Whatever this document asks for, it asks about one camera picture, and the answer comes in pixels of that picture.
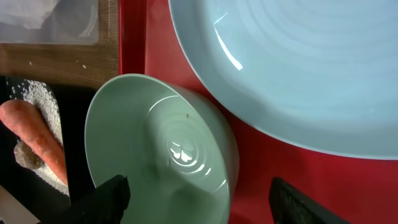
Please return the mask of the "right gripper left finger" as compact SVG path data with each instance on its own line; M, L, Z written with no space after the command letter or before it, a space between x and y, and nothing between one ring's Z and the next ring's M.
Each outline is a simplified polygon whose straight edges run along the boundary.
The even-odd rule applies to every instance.
M115 175L60 215L40 224L120 224L130 198L127 177Z

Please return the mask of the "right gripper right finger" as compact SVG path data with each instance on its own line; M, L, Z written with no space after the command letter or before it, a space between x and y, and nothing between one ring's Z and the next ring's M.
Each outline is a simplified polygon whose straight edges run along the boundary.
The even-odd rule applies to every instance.
M276 224L348 224L280 177L274 177L269 205Z

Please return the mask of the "green bowl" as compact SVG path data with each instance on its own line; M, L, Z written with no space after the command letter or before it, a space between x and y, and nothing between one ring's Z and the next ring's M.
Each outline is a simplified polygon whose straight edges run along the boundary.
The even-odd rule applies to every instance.
M93 183L128 179L123 223L229 220L239 174L234 134L204 96L141 74L106 82L85 122Z

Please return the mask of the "brown round cookie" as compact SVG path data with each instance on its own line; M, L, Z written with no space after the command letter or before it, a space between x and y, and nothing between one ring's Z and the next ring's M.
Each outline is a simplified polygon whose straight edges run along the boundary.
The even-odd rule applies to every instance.
M19 141L14 147L14 157L26 169L36 170L44 166L44 161L24 141Z

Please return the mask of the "orange carrot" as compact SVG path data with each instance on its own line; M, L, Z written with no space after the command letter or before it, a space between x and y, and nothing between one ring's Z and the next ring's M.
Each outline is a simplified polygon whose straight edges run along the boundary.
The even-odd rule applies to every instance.
M4 102L1 104L1 122L19 136L53 173L68 185L63 148L33 104L24 100Z

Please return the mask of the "white rice pile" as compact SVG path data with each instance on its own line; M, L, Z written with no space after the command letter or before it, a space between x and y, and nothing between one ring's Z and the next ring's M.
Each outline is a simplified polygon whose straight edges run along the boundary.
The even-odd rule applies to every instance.
M51 88L43 82L17 78L6 78L6 86L10 99L27 101L39 109L49 130L63 146L59 107ZM33 169L33 172L53 188L69 196L68 186L53 173L47 164Z

